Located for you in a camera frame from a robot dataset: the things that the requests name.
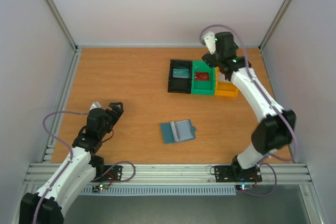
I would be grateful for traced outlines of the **red credit card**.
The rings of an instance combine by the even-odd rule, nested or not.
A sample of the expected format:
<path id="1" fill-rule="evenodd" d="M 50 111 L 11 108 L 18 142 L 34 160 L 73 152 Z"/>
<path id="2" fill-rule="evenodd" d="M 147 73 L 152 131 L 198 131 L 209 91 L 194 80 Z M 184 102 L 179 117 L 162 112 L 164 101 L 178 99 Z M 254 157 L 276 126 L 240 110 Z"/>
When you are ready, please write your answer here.
<path id="1" fill-rule="evenodd" d="M 195 72 L 194 80 L 195 81 L 209 81 L 209 73 L 208 72 Z"/>

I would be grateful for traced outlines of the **teal blue card holder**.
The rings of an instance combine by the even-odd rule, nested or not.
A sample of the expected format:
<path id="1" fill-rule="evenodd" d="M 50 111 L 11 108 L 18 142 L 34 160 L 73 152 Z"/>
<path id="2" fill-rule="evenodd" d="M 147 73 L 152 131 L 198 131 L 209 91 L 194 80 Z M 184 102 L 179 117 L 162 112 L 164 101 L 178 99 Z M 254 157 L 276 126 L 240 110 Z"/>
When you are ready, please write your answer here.
<path id="1" fill-rule="evenodd" d="M 160 129 L 164 144 L 182 143 L 196 139 L 196 127 L 189 119 L 161 123 Z"/>

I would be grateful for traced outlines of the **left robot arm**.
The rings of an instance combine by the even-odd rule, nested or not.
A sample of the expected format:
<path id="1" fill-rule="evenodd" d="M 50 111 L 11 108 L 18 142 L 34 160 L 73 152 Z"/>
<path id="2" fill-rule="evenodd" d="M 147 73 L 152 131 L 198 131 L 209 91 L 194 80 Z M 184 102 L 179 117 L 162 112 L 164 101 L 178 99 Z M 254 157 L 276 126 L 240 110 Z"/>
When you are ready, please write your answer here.
<path id="1" fill-rule="evenodd" d="M 19 223 L 63 223 L 66 213 L 80 192 L 91 181 L 105 177 L 104 159 L 96 153 L 103 138 L 123 114 L 123 103 L 112 102 L 107 109 L 94 103 L 86 113 L 68 156 L 54 174 L 35 192 L 26 193 L 20 201 Z"/>

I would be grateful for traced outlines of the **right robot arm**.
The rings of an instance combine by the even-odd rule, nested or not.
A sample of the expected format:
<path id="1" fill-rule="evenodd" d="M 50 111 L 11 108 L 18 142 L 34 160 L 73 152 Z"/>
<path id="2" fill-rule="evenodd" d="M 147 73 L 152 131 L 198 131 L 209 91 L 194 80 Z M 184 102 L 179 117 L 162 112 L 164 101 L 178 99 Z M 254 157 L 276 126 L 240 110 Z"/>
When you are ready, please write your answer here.
<path id="1" fill-rule="evenodd" d="M 230 32 L 209 31 L 202 40 L 208 49 L 202 59 L 211 68 L 218 68 L 225 79 L 243 94 L 258 121 L 251 135 L 251 144 L 235 156 L 230 166 L 236 181 L 257 173 L 257 164 L 272 156 L 294 139 L 296 115 L 279 105 L 258 80 L 246 55 L 237 56 L 238 49 Z"/>

